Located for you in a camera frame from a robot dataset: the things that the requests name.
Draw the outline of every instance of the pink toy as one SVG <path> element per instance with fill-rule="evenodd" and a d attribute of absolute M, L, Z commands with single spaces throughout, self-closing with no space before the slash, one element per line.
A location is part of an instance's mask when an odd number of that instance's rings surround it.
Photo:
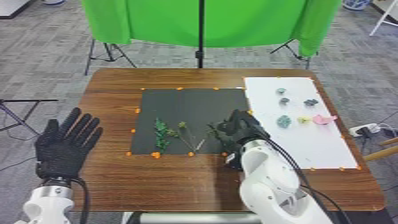
<path fill-rule="evenodd" d="M 323 117 L 321 115 L 315 115 L 312 117 L 312 122 L 314 124 L 326 125 L 335 119 L 337 119 L 337 116 Z"/>

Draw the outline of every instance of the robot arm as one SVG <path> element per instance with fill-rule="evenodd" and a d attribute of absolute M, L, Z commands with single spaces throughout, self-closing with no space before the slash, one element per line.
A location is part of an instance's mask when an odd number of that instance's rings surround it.
<path fill-rule="evenodd" d="M 42 184 L 33 189 L 22 205 L 29 221 L 17 221 L 15 224 L 68 224 L 65 214 L 74 206 L 70 181 L 84 188 L 77 173 L 102 132 L 97 128 L 99 119 L 92 118 L 90 114 L 79 117 L 79 114 L 81 111 L 74 108 L 60 125 L 56 120 L 47 121 L 35 141 L 35 173 Z"/>
<path fill-rule="evenodd" d="M 65 214 L 72 209 L 70 200 L 72 190 L 68 181 L 61 178 L 52 179 L 31 191 L 29 199 L 22 205 L 22 211 L 28 216 L 28 224 L 68 224 Z"/>
<path fill-rule="evenodd" d="M 227 165 L 243 170 L 239 197 L 260 222 L 331 224 L 314 198 L 299 190 L 294 169 L 266 142 L 269 135 L 253 117 L 235 110 L 216 129 L 230 137 L 228 141 L 237 144 Z"/>

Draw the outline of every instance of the wooden table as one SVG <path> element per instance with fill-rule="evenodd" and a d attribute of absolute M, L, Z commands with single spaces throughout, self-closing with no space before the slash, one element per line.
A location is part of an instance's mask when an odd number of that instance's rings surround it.
<path fill-rule="evenodd" d="M 92 211 L 243 211 L 237 172 L 219 155 L 125 156 L 140 107 L 140 88 L 234 88 L 243 76 L 310 77 L 331 114 L 335 109 L 314 74 L 283 69 L 100 69 L 88 83 L 79 107 L 100 118 L 104 134 L 83 167 Z M 317 191 L 346 211 L 383 208 L 383 197 L 362 156 L 337 119 L 360 170 L 305 171 Z M 335 210 L 324 201 L 326 208 Z"/>

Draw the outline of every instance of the green screen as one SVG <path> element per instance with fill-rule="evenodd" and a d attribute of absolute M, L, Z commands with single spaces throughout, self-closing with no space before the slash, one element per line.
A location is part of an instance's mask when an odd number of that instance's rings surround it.
<path fill-rule="evenodd" d="M 198 0 L 83 0 L 92 36 L 196 46 Z M 205 0 L 203 46 L 244 47 L 299 41 L 308 57 L 326 34 L 339 0 Z"/>

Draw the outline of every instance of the black mat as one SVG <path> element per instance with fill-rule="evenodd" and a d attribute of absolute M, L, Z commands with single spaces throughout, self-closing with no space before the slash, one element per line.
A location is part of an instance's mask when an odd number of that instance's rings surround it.
<path fill-rule="evenodd" d="M 148 154 L 157 151 L 154 146 L 156 118 L 173 130 L 177 130 L 177 123 L 186 122 L 193 138 L 187 138 L 182 129 L 179 129 L 180 135 L 196 146 L 207 136 L 207 124 L 227 119 L 234 109 L 248 110 L 244 92 L 239 89 L 145 90 L 131 144 L 132 154 Z M 191 151 L 177 138 L 168 137 L 166 141 L 170 145 L 164 154 L 186 154 Z M 196 153 L 216 154 L 219 151 L 219 143 L 212 137 L 207 137 Z"/>

